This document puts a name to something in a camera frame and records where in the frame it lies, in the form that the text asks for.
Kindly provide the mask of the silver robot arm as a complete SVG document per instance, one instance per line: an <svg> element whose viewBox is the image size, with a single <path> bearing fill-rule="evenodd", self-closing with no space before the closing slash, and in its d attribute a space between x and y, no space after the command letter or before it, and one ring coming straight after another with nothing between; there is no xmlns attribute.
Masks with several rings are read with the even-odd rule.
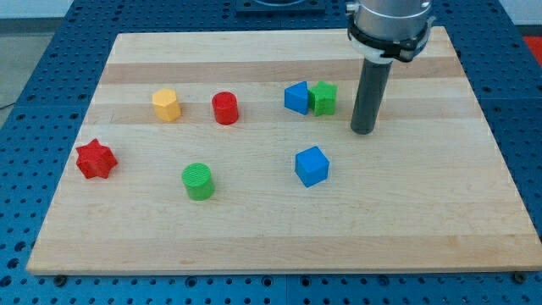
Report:
<svg viewBox="0 0 542 305"><path fill-rule="evenodd" d="M347 36L363 56L351 117L360 135L375 127L393 62L410 63L424 50L434 17L431 0L356 0L346 5Z"/></svg>

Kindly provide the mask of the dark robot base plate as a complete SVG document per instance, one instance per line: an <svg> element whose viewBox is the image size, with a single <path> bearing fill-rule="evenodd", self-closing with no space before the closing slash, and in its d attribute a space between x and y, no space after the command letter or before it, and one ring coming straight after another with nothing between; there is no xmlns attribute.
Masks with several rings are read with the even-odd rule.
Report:
<svg viewBox="0 0 542 305"><path fill-rule="evenodd" d="M235 12L241 15L322 13L324 0L235 0Z"/></svg>

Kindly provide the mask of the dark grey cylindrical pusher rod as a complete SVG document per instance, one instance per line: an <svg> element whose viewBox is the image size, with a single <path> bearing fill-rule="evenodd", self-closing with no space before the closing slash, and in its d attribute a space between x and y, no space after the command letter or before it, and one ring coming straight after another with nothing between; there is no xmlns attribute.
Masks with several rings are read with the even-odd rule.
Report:
<svg viewBox="0 0 542 305"><path fill-rule="evenodd" d="M376 64L364 59L351 116L351 129L359 135L370 134L376 124L391 63Z"/></svg>

